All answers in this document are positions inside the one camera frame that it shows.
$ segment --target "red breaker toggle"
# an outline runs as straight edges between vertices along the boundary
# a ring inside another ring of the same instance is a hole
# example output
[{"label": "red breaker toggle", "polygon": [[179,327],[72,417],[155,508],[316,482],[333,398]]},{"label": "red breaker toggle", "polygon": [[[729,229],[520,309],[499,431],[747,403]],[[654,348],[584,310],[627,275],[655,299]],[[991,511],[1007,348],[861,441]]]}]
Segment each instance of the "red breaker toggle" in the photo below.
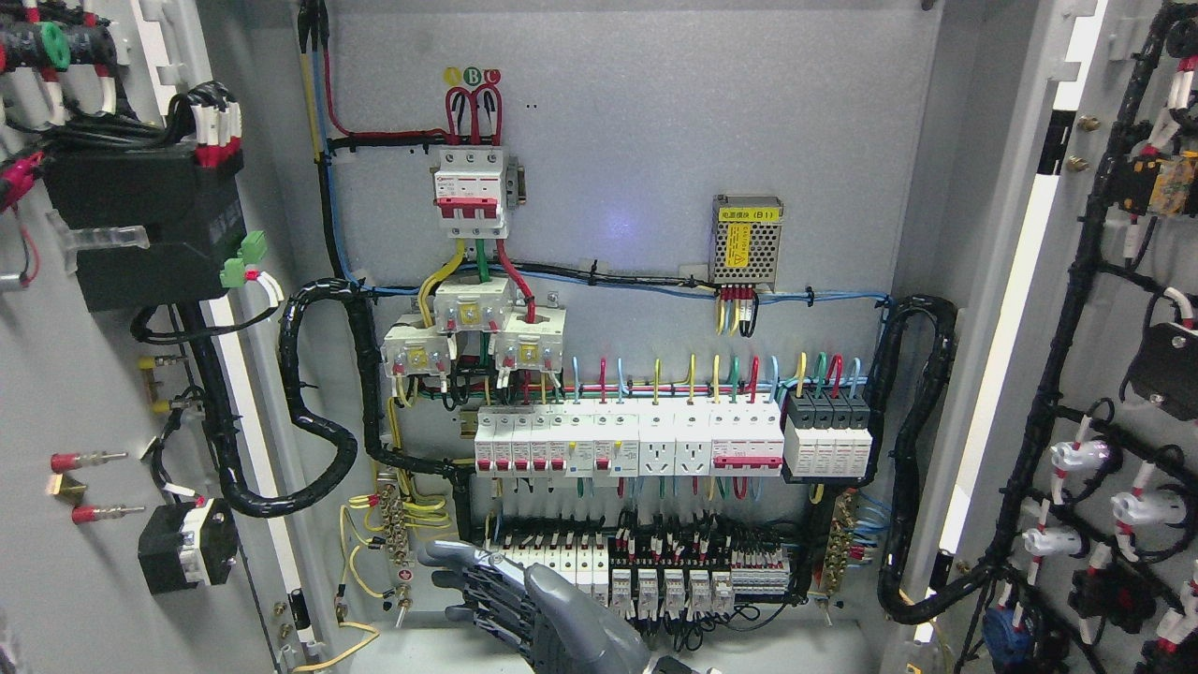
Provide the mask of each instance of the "red breaker toggle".
[{"label": "red breaker toggle", "polygon": [[715,468],[782,468],[781,457],[715,457]]},{"label": "red breaker toggle", "polygon": [[453,219],[456,211],[461,211],[461,217],[474,219],[478,211],[483,211],[485,219],[495,219],[498,215],[498,199],[483,199],[478,196],[442,196],[437,199],[437,207],[441,208],[441,217]]}]

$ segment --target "black wire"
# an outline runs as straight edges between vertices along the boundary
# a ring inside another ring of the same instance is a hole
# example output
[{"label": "black wire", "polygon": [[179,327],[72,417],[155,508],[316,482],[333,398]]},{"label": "black wire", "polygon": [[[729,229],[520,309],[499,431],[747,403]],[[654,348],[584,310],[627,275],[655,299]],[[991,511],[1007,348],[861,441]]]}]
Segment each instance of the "black wire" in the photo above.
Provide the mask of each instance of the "black wire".
[{"label": "black wire", "polygon": [[267,306],[260,314],[244,321],[234,324],[219,324],[213,327],[207,327],[205,329],[192,329],[188,332],[155,332],[150,329],[150,318],[158,312],[158,306],[146,306],[133,316],[133,322],[129,323],[129,333],[133,334],[133,339],[143,345],[153,345],[156,347],[174,347],[177,345],[186,345],[188,342],[194,342],[195,340],[211,339],[211,336],[219,336],[220,334],[230,334],[232,332],[238,332],[249,327],[250,324],[256,324],[274,315],[274,311],[279,306]]},{"label": "black wire", "polygon": [[1139,262],[1144,261],[1144,254],[1148,253],[1148,245],[1152,242],[1152,233],[1156,232],[1156,224],[1161,218],[1152,215],[1148,220],[1148,227],[1144,230],[1144,239],[1139,242],[1139,250],[1136,251],[1136,256],[1127,260],[1125,268],[1127,271],[1138,271]]}]

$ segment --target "robotic hand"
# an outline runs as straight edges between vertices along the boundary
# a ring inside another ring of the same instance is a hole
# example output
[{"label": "robotic hand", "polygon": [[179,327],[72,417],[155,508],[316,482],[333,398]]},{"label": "robotic hand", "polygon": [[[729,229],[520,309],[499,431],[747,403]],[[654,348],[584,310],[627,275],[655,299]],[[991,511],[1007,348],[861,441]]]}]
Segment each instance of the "robotic hand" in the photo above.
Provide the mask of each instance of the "robotic hand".
[{"label": "robotic hand", "polygon": [[515,649],[537,674],[697,674],[672,657],[651,668],[640,634],[553,570],[527,569],[501,553],[459,541],[431,541],[420,564],[438,588],[460,590],[464,606],[446,609]]}]

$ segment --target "gray metal panel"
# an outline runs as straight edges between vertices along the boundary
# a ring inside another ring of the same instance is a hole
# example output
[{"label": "gray metal panel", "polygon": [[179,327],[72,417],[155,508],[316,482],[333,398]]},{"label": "gray metal panel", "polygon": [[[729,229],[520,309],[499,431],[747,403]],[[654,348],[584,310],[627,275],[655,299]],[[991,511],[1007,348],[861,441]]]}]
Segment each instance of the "gray metal panel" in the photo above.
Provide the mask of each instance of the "gray metal panel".
[{"label": "gray metal panel", "polygon": [[[125,74],[133,104],[153,119],[156,105],[129,2],[97,2],[129,40]],[[162,425],[147,408],[137,358],[170,350],[143,348],[131,339],[132,311],[89,314],[78,284],[41,213],[49,207],[36,187],[20,202],[42,253],[42,271],[24,292],[0,296],[0,447],[5,497],[0,548],[5,551],[0,603],[22,651],[36,672],[266,672],[270,660],[250,601],[246,572],[234,570],[218,588],[150,596],[137,559],[149,520],[77,527],[69,508],[46,494],[53,453],[128,451],[145,448]],[[19,266],[12,214],[0,217],[0,266]],[[174,395],[182,372],[159,377]],[[198,424],[170,441],[165,463],[180,484],[216,493]],[[75,472],[89,485],[87,503],[153,508],[162,498],[135,460]],[[261,522],[237,518],[255,582],[280,596]]]}]

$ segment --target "green wire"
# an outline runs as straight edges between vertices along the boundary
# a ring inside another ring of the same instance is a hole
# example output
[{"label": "green wire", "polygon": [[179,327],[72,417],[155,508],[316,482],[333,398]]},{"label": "green wire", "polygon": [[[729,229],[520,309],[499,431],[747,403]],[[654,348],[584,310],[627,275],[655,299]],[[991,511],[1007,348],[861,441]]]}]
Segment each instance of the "green wire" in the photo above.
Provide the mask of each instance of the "green wire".
[{"label": "green wire", "polygon": [[728,384],[732,384],[732,402],[737,402],[737,379],[740,377],[740,357],[732,357],[732,372],[728,374]]},{"label": "green wire", "polygon": [[816,379],[816,397],[823,396],[824,377],[828,375],[828,354],[819,352],[816,359],[816,371],[811,374]]},{"label": "green wire", "polygon": [[486,238],[474,239],[474,261],[478,263],[478,279],[486,283],[491,279],[491,267],[486,265]]}]

